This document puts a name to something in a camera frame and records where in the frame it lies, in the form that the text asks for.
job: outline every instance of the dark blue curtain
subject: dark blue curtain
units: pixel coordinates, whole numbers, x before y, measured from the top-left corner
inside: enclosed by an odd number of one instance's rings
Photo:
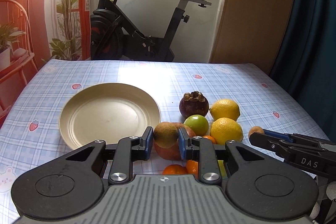
[[[336,141],[336,0],[294,0],[270,77]]]

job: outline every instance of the red apple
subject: red apple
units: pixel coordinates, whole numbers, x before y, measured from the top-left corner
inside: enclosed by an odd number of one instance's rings
[[[193,130],[190,127],[187,127],[186,125],[180,122],[173,122],[172,124],[176,126],[177,129],[184,127],[190,138],[196,136],[196,134],[193,132]],[[165,160],[181,160],[178,140],[172,147],[169,147],[169,148],[162,148],[158,146],[154,141],[154,147],[158,155]]]

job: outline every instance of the exercise bike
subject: exercise bike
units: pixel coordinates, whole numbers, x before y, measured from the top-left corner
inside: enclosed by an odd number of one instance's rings
[[[98,9],[90,16],[91,59],[118,60],[126,56],[136,61],[173,61],[170,44],[180,21],[187,23],[189,20],[189,16],[184,15],[189,1],[203,8],[211,5],[205,0],[180,0],[164,38],[159,38],[141,33],[117,6],[117,0],[99,0]]]

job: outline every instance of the flower pot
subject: flower pot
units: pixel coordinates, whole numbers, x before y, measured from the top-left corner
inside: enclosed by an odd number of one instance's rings
[[[11,49],[7,48],[0,53],[0,71],[11,64]]]

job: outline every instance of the chair backrest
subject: chair backrest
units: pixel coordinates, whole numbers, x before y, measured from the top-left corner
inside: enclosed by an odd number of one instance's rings
[[[31,53],[31,32],[28,15],[20,3],[15,0],[0,0],[0,25],[12,22],[13,27],[25,34],[18,36],[18,42],[12,43],[13,51],[24,48]]]

